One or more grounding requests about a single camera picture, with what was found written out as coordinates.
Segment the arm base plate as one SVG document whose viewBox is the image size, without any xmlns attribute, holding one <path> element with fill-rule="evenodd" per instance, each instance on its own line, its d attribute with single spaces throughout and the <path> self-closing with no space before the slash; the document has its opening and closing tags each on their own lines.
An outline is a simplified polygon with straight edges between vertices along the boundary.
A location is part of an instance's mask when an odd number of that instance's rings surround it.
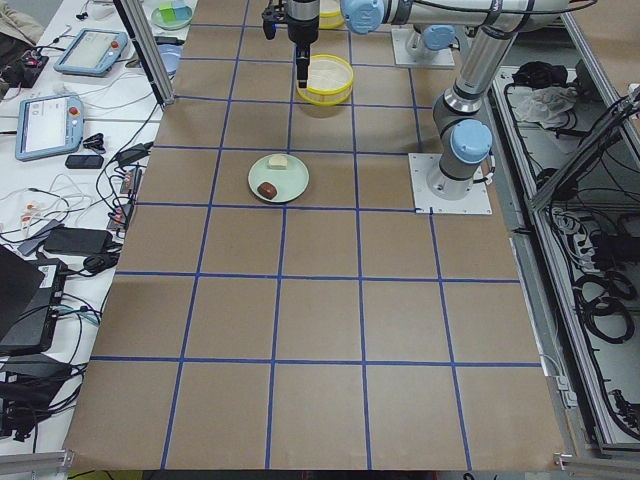
<svg viewBox="0 0 640 480">
<path fill-rule="evenodd" d="M 392 32 L 395 64 L 405 68 L 451 70 L 455 67 L 451 45 L 456 32 L 451 25 L 417 25 Z"/>
<path fill-rule="evenodd" d="M 417 214 L 491 215 L 482 167 L 467 180 L 452 180 L 440 169 L 440 154 L 408 155 L 414 211 Z"/>
</svg>

